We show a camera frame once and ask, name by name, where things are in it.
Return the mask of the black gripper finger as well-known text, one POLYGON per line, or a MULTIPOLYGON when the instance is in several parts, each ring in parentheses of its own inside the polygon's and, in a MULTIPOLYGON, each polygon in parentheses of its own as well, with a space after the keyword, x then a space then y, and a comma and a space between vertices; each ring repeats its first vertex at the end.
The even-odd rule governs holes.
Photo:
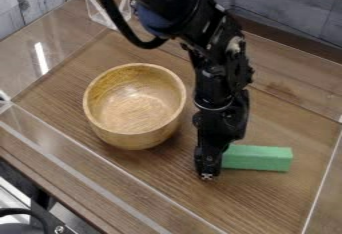
POLYGON ((226 146, 214 146, 201 141, 194 151, 194 164, 202 180, 211 180, 221 174, 226 146))

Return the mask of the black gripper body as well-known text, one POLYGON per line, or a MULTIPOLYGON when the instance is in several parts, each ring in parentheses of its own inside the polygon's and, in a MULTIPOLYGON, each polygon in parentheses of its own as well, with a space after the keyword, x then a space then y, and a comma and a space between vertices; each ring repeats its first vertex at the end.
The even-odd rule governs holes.
POLYGON ((210 144, 225 148, 232 142, 245 137, 250 114, 250 96, 242 91, 229 107, 221 111, 201 110, 193 117, 198 129, 198 146, 210 144))

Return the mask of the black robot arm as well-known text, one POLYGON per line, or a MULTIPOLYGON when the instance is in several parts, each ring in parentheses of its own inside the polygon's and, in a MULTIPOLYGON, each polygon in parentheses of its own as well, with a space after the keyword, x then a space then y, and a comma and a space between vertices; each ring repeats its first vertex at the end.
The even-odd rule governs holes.
POLYGON ((254 69, 242 27, 215 0, 134 0, 142 26, 154 35, 143 41, 133 31, 115 0, 99 0, 126 39, 154 49, 178 39, 195 72, 193 123, 198 133, 194 165, 198 176, 221 174, 224 153, 245 137, 250 114, 248 86, 254 69))

